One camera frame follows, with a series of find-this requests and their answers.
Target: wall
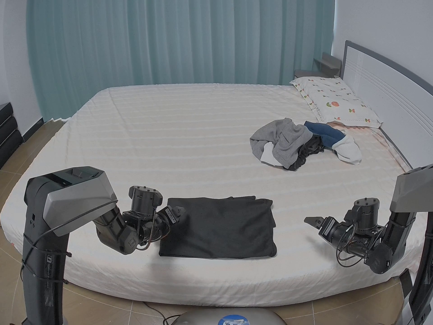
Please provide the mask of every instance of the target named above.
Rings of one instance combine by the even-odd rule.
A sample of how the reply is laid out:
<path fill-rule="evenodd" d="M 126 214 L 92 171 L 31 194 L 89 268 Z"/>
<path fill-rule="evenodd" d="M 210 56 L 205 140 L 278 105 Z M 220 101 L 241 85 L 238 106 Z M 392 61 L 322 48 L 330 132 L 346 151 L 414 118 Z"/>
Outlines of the wall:
<path fill-rule="evenodd" d="M 27 52 L 26 7 L 27 0 L 0 0 L 0 103 L 11 102 L 22 135 L 41 119 Z"/>
<path fill-rule="evenodd" d="M 332 54 L 353 41 L 433 84 L 433 0 L 336 0 Z"/>

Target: bed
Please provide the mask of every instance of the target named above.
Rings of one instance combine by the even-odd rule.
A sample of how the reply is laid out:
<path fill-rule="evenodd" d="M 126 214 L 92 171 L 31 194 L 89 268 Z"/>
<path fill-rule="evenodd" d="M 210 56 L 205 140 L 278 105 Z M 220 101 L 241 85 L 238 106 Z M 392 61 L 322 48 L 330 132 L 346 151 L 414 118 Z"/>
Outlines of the bed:
<path fill-rule="evenodd" d="M 370 85 L 363 77 L 365 67 L 371 73 L 367 57 L 376 58 L 356 47 L 346 45 L 344 80 L 362 97 Z M 359 65 L 360 53 L 364 67 Z M 383 65 L 376 69 L 377 78 L 388 67 L 394 71 L 383 59 L 377 61 Z M 425 90 L 397 73 L 418 86 L 418 92 Z M 418 110 L 433 103 L 433 97 L 425 98 L 423 105 L 414 105 Z M 375 105 L 387 98 L 378 93 L 363 99 L 377 109 Z M 167 84 L 105 89 L 68 120 L 16 184 L 1 212 L 5 236 L 22 250 L 23 194 L 30 177 L 91 165 L 106 171 L 121 211 L 130 207 L 131 185 L 158 189 L 163 204 L 169 197 L 272 199 L 278 248 L 273 258 L 212 260 L 160 257 L 159 245 L 153 244 L 147 252 L 123 256 L 102 245 L 89 223 L 70 235 L 72 257 L 67 259 L 65 278 L 91 290 L 171 304 L 279 306 L 374 285 L 406 268 L 416 273 L 426 214 L 418 214 L 404 257 L 383 275 L 373 274 L 363 264 L 339 267 L 335 250 L 303 222 L 306 216 L 342 220 L 353 201 L 365 196 L 380 199 L 378 221 L 388 220 L 396 177 L 410 166 L 420 166 L 418 156 L 403 153 L 404 160 L 398 152 L 402 144 L 391 143 L 398 135 L 394 126 L 383 131 L 346 128 L 362 151 L 360 165 L 346 164 L 325 151 L 309 156 L 305 165 L 291 172 L 260 163 L 249 145 L 257 128 L 283 117 L 295 123 L 317 121 L 292 86 Z M 393 137 L 386 139 L 385 134 Z M 407 138 L 414 143 L 417 136 Z"/>

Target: gray sweater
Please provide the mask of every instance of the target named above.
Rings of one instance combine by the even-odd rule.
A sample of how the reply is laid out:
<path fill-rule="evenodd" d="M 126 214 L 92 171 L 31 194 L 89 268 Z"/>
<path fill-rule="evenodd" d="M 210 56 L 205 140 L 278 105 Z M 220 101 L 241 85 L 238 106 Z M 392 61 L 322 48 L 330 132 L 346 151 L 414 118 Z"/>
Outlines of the gray sweater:
<path fill-rule="evenodd" d="M 274 144 L 272 154 L 286 169 L 298 158 L 298 149 L 313 137 L 304 125 L 295 125 L 290 118 L 279 119 L 258 129 L 249 138 L 252 153 L 260 160 L 263 147 L 268 142 Z"/>

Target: blue logo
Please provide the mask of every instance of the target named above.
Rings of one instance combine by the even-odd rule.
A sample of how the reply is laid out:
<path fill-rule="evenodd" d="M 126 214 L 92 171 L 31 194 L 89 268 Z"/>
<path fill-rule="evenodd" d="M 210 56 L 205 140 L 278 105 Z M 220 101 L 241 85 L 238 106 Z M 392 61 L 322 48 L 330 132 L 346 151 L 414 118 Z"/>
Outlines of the blue logo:
<path fill-rule="evenodd" d="M 230 314 L 222 318 L 218 325 L 250 325 L 246 317 L 239 316 L 237 314 Z"/>

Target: headboard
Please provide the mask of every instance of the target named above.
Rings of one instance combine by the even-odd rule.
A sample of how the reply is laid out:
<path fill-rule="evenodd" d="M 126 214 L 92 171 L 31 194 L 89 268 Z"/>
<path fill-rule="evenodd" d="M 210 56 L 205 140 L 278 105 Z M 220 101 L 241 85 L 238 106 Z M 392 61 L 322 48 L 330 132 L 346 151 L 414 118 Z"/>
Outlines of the headboard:
<path fill-rule="evenodd" d="M 383 120 L 411 167 L 433 163 L 433 86 L 396 62 L 346 41 L 341 78 Z"/>

